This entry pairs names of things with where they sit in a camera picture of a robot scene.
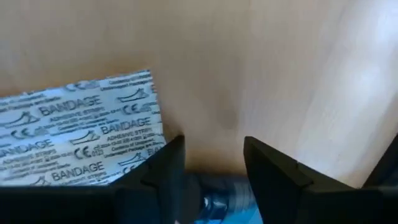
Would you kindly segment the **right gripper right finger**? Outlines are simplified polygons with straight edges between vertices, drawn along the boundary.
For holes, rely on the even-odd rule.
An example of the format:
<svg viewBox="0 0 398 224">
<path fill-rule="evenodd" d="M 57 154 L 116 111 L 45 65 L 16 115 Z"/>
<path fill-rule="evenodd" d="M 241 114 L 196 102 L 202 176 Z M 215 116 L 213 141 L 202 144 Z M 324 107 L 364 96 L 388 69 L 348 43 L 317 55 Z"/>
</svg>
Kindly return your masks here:
<svg viewBox="0 0 398 224">
<path fill-rule="evenodd" d="M 248 179 L 264 223 L 298 223 L 305 191 L 345 191 L 352 187 L 318 172 L 270 145 L 244 138 Z"/>
</svg>

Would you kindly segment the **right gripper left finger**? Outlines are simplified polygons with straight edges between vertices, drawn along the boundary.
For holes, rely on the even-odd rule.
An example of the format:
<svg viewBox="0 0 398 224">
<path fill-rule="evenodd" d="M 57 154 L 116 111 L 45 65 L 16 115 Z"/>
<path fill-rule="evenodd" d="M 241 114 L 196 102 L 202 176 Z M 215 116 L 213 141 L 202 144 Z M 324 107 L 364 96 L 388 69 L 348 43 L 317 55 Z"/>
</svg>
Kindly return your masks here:
<svg viewBox="0 0 398 224">
<path fill-rule="evenodd" d="M 115 223 L 175 223 L 187 188 L 185 137 L 179 135 L 115 180 Z"/>
</svg>

